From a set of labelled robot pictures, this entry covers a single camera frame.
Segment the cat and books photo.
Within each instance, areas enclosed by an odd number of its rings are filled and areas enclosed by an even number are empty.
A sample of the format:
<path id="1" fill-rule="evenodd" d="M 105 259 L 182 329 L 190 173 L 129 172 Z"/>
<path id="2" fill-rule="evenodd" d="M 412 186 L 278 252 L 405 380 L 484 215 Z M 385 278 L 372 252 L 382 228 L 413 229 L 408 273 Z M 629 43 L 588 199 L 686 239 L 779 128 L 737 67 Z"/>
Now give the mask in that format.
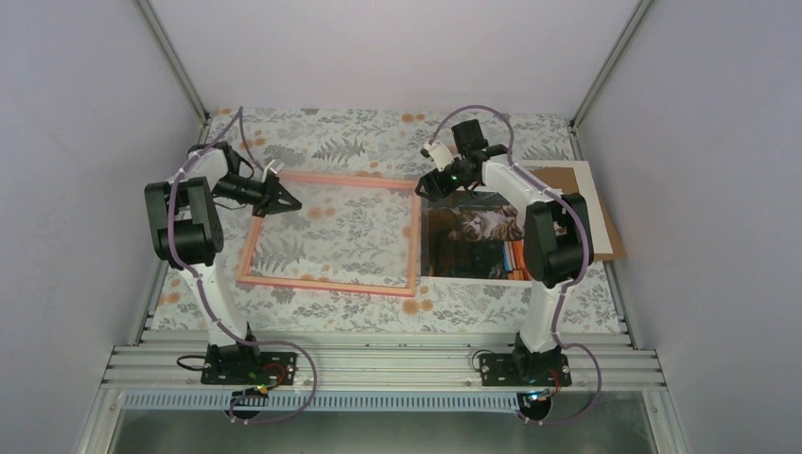
<path id="1" fill-rule="evenodd" d="M 469 280 L 530 281 L 523 224 L 495 192 L 458 190 L 422 207 L 421 274 Z"/>

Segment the brown cardboard backing board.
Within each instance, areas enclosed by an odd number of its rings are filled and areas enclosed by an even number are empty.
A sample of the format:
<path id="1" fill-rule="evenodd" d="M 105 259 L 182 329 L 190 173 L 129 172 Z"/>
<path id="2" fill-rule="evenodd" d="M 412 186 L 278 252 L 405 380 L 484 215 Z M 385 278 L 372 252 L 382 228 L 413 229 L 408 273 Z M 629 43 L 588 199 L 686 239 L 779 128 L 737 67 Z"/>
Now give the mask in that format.
<path id="1" fill-rule="evenodd" d="M 587 203 L 595 261 L 622 260 L 627 252 L 600 198 L 587 161 L 524 160 L 535 177 L 562 193 L 579 193 Z"/>

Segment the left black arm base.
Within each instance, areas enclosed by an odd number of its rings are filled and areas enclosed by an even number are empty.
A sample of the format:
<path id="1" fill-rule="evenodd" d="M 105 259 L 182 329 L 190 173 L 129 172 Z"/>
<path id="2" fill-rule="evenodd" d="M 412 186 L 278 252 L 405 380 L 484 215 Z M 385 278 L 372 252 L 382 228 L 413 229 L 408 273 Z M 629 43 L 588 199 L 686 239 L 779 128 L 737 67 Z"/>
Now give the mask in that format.
<path id="1" fill-rule="evenodd" d="M 291 352 L 260 352 L 245 349 L 244 352 L 220 353 L 215 348 L 207 351 L 201 367 L 200 383 L 203 385 L 237 386 L 229 398 L 231 402 L 247 395 L 249 399 L 235 405 L 235 417 L 250 420 L 260 413 L 256 407 L 266 404 L 270 391 L 293 384 L 298 355 Z"/>

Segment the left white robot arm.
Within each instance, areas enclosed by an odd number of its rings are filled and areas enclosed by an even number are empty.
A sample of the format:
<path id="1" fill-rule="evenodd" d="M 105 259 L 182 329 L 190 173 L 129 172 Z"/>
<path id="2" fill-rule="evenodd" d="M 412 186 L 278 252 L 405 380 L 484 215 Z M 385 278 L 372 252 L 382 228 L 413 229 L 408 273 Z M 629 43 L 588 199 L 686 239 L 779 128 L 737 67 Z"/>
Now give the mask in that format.
<path id="1" fill-rule="evenodd" d="M 201 304 L 209 335 L 207 363 L 225 366 L 235 380 L 249 383 L 261 375 L 264 359 L 221 277 L 218 255 L 225 238 L 216 200 L 244 204 L 258 218 L 296 212 L 303 205 L 274 170 L 244 176 L 242 167 L 254 168 L 225 141 L 195 146 L 172 179 L 148 184 L 144 196 L 156 255 L 179 273 Z"/>

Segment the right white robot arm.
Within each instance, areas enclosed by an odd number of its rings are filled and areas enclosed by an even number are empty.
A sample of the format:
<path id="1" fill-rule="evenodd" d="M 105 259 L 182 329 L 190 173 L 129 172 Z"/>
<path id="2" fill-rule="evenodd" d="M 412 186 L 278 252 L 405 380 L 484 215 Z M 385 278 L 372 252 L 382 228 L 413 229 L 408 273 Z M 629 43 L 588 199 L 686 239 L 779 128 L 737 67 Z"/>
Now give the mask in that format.
<path id="1" fill-rule="evenodd" d="M 476 120 L 454 126 L 452 136 L 456 153 L 437 138 L 422 146 L 422 155 L 435 167 L 419 180 L 415 192 L 439 201 L 458 188 L 484 185 L 516 210 L 532 290 L 527 317 L 515 337 L 512 370 L 519 382 L 534 385 L 548 371 L 561 368 L 561 311 L 569 290 L 583 280 L 593 260 L 586 201 L 535 177 L 514 158 L 511 146 L 489 145 Z"/>

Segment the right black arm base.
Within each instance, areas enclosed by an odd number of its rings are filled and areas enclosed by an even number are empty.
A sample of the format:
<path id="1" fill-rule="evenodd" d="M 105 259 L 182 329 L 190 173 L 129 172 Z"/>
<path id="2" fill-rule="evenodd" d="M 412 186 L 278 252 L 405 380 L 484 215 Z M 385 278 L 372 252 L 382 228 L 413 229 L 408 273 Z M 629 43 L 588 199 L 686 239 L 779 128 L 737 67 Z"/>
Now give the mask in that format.
<path id="1" fill-rule="evenodd" d="M 484 387 L 527 387 L 516 394 L 516 401 L 521 418 L 529 422 L 543 422 L 550 414 L 553 397 L 572 384 L 567 356 L 559 346 L 543 353 L 478 350 L 471 365 Z"/>

